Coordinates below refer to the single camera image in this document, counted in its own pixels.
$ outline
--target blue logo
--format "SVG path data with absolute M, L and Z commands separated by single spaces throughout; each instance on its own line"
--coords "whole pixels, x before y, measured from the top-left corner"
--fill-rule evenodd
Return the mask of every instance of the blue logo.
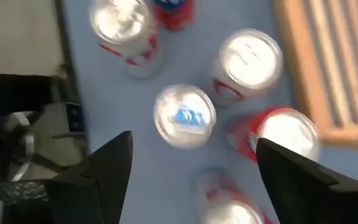
M 193 126 L 196 128 L 205 128 L 206 126 L 203 114 L 188 108 L 180 108 L 174 117 L 174 121 L 177 124 Z
M 187 0 L 154 0 L 154 3 L 161 6 L 163 9 L 173 11 L 181 8 L 186 4 Z

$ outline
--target can top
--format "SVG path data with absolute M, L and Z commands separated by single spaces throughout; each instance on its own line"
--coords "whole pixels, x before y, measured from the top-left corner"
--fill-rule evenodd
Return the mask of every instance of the can top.
M 264 121 L 259 137 L 269 139 L 311 160 L 319 159 L 317 128 L 309 118 L 297 110 L 272 112 Z
M 263 224 L 258 211 L 251 206 L 237 201 L 218 205 L 206 213 L 204 224 Z
M 276 82 L 283 67 L 283 54 L 278 44 L 255 29 L 231 35 L 219 58 L 230 78 L 251 90 L 261 90 Z
M 147 30 L 150 11 L 143 0 L 109 0 L 93 6 L 91 20 L 101 38 L 112 44 L 122 44 Z
M 154 122 L 161 136 L 173 146 L 190 149 L 211 134 L 216 112 L 205 92 L 191 85 L 166 87 L 157 97 Z

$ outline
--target table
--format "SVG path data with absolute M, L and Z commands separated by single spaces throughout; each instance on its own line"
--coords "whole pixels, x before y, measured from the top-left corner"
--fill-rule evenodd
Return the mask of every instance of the table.
M 252 27 L 282 43 L 272 0 L 197 0 L 195 23 L 185 30 L 161 29 L 165 64 L 154 79 L 125 75 L 118 58 L 101 49 L 89 22 L 90 1 L 65 0 L 71 52 L 83 99 L 92 151 L 122 131 L 134 134 L 134 157 L 121 224 L 197 223 L 193 183 L 209 167 L 225 167 L 241 188 L 278 223 L 256 164 L 239 157 L 226 141 L 227 123 L 242 113 L 274 105 L 294 105 L 288 72 L 268 95 L 229 109 L 217 109 L 218 121 L 208 143 L 184 151 L 167 144 L 152 119 L 154 99 L 167 85 L 204 88 L 212 60 L 223 40 Z M 325 147 L 321 163 L 358 180 L 358 151 Z

